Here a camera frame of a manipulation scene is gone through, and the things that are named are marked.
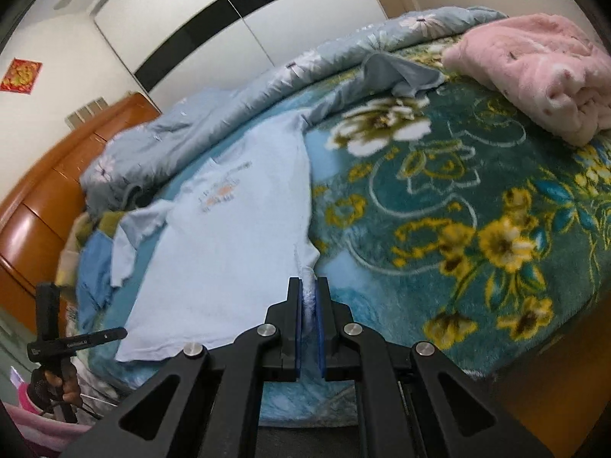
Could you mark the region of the left hand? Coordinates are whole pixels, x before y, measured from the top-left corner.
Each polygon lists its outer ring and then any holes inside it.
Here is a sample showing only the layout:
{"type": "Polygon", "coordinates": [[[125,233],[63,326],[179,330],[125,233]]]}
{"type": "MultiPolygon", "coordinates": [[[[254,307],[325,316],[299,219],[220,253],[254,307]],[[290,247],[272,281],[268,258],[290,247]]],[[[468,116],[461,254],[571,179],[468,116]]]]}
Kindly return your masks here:
{"type": "Polygon", "coordinates": [[[77,369],[70,362],[65,362],[60,375],[42,367],[31,373],[28,385],[28,397],[34,406],[45,410],[52,404],[52,389],[62,391],[62,399],[69,404],[81,406],[81,388],[78,383],[77,369]]]}

